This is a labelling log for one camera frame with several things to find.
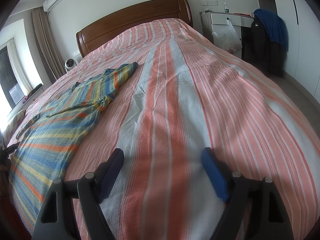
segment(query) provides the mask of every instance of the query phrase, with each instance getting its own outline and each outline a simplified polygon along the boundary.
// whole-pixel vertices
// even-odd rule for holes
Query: pink striped bedspread
[[[101,204],[116,239],[210,238],[224,204],[201,165],[205,147],[219,148],[218,158],[247,178],[271,176],[295,239],[303,239],[319,217],[316,133],[276,84],[181,20],[133,27],[91,52],[29,107],[23,124],[75,82],[134,61],[139,67],[65,175],[78,179],[114,148],[124,151],[124,166]],[[78,201],[75,212],[89,239]],[[238,239],[247,223],[245,216]]]

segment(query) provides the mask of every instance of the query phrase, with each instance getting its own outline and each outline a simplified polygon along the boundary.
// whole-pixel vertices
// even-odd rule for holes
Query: white cable
[[[201,24],[201,26],[202,26],[201,16],[202,16],[203,14],[205,14],[205,15],[206,15],[206,17],[207,17],[208,27],[204,27],[204,26],[202,26],[202,28],[204,28],[204,29],[208,29],[208,28],[209,28],[209,26],[210,26],[210,24],[209,24],[209,19],[208,19],[208,15],[205,13],[205,12],[206,12],[206,10],[202,11],[202,14],[200,15],[200,18],[199,18],[200,24]]]

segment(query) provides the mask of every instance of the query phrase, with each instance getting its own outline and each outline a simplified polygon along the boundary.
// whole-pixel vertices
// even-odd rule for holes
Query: blue garment
[[[284,21],[275,13],[257,9],[254,15],[263,23],[270,41],[277,42],[288,51],[288,31]]]

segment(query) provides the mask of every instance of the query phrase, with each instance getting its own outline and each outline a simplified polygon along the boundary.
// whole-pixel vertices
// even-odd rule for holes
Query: headboard
[[[83,28],[76,34],[81,56],[112,40],[120,33],[142,23],[177,18],[192,27],[187,0],[151,0],[111,13]]]

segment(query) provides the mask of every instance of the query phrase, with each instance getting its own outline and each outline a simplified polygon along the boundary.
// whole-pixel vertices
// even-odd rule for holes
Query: plastic bag
[[[232,54],[242,48],[242,43],[230,20],[227,20],[227,23],[228,26],[225,28],[225,30],[219,33],[213,32],[212,35],[214,44],[217,47]]]

